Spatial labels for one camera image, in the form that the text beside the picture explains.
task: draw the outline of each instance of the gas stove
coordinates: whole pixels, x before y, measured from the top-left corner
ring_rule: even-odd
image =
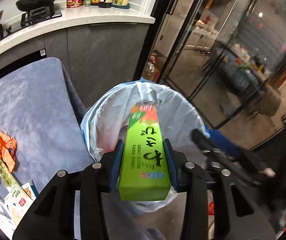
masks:
[[[0,41],[23,28],[61,16],[61,11],[55,11],[54,6],[44,6],[30,12],[23,13],[21,21],[12,24],[6,28],[5,31],[2,24],[0,24]]]

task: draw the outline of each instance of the door handle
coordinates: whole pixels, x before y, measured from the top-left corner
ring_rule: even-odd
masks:
[[[178,1],[179,0],[170,0],[169,6],[167,7],[165,13],[172,15],[175,10],[176,5],[178,4]]]

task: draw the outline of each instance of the green box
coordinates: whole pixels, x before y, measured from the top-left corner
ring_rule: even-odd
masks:
[[[118,189],[122,200],[164,200],[171,182],[154,105],[131,109]]]

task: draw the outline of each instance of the countertop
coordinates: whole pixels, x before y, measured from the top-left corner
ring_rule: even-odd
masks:
[[[0,41],[0,54],[8,49],[44,33],[77,25],[132,22],[153,24],[155,18],[133,9],[98,8],[96,6],[80,8],[60,8],[62,17],[47,20],[19,30]]]

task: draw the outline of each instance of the stove knob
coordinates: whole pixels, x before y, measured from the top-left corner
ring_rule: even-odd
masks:
[[[10,33],[11,33],[11,29],[12,29],[11,26],[9,26],[9,27],[6,29],[7,34],[10,34]]]

